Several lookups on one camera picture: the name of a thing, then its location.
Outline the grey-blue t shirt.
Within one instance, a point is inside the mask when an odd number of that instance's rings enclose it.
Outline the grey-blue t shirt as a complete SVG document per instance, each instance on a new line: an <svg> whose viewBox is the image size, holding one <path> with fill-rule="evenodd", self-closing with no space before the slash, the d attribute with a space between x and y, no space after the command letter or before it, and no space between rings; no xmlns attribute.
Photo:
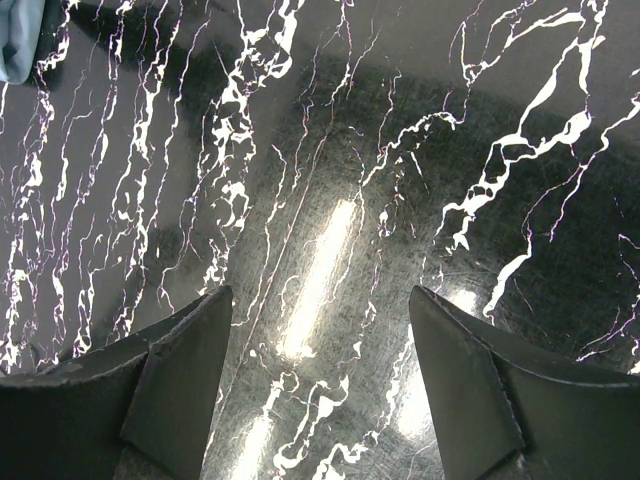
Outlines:
<svg viewBox="0 0 640 480"><path fill-rule="evenodd" d="M44 0L1 1L1 81L24 83L31 71L44 14Z"/></svg>

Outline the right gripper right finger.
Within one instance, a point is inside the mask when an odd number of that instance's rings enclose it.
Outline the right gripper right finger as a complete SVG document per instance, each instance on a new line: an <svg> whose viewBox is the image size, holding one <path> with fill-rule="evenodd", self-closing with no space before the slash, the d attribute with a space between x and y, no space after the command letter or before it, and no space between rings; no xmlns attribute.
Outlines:
<svg viewBox="0 0 640 480"><path fill-rule="evenodd" d="M541 349L420 286L409 316L446 478L638 478L638 377Z"/></svg>

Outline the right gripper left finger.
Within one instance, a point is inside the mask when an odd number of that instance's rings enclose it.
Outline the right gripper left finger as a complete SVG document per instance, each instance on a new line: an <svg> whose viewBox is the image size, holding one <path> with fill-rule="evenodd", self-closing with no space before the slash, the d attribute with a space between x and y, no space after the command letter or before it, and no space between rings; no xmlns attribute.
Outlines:
<svg viewBox="0 0 640 480"><path fill-rule="evenodd" d="M106 347L2 378L2 478L199 478L232 300L222 286Z"/></svg>

